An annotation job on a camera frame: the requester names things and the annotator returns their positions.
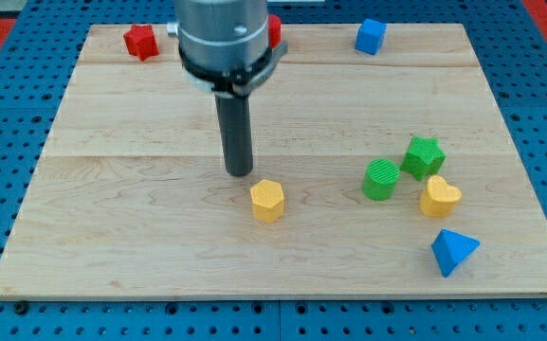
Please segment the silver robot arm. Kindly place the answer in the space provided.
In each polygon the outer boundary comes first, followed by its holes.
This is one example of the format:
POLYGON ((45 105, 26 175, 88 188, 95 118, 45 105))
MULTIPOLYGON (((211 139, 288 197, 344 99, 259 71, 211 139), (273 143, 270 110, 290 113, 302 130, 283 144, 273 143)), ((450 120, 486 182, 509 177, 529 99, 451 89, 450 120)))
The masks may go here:
POLYGON ((175 35, 191 82, 224 98, 245 98, 263 85, 288 51, 269 42, 265 0, 176 0, 175 35))

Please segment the red block behind arm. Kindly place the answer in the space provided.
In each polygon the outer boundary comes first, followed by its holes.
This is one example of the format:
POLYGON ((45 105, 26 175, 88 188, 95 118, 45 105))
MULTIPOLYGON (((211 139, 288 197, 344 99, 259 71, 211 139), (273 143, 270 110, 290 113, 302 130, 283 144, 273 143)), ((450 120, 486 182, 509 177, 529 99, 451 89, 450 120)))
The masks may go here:
POLYGON ((282 20, 275 14, 268 15, 268 44, 271 49, 282 41, 282 20))

